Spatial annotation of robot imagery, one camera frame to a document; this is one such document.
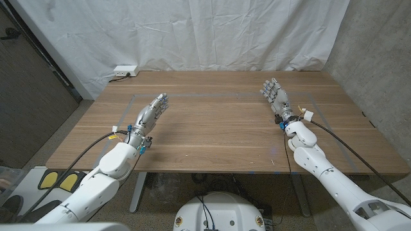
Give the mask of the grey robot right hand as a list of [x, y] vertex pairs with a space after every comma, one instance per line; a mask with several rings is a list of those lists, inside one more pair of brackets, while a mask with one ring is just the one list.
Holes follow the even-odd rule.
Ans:
[[298, 117], [293, 113], [287, 93], [275, 78], [266, 80], [260, 93], [269, 102], [276, 124], [283, 123], [287, 126], [297, 120]]

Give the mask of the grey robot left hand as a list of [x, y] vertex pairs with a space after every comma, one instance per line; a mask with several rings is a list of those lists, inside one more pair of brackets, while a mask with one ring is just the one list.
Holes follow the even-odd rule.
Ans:
[[154, 129], [158, 118], [168, 108], [168, 95], [158, 95], [149, 105], [145, 106], [137, 116], [130, 134], [125, 142], [137, 148], [143, 139]]

